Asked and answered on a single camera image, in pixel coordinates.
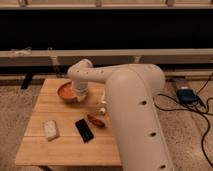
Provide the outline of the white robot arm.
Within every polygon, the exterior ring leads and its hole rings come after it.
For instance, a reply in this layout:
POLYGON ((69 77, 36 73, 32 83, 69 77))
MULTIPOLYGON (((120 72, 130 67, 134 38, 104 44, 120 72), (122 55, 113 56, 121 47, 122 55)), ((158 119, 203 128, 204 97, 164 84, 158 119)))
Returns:
POLYGON ((95 68, 83 59, 68 69, 74 92, 82 96, 90 82, 105 85, 108 115, 123 171, 175 171, 153 102, 165 85, 154 64, 95 68))

